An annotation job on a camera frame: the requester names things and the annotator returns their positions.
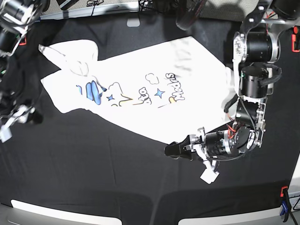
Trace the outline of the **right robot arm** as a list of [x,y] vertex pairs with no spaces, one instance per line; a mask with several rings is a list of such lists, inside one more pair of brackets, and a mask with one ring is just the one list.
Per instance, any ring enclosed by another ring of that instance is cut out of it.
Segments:
[[25,89],[25,74],[17,90],[5,87],[5,80],[13,68],[12,57],[26,42],[26,35],[44,11],[45,0],[2,0],[0,2],[0,124],[40,124],[43,116],[34,100],[19,102]]

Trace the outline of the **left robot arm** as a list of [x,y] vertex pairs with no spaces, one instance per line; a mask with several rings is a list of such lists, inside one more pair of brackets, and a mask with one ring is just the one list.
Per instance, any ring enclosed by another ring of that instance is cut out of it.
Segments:
[[232,161],[262,145],[267,96],[273,91],[271,85],[282,77],[282,68],[276,65],[280,57],[279,35],[299,19],[297,0],[258,1],[233,39],[235,95],[224,107],[228,113],[237,104],[232,124],[213,133],[200,128],[198,134],[167,145],[166,156],[192,159],[197,153],[204,162]]

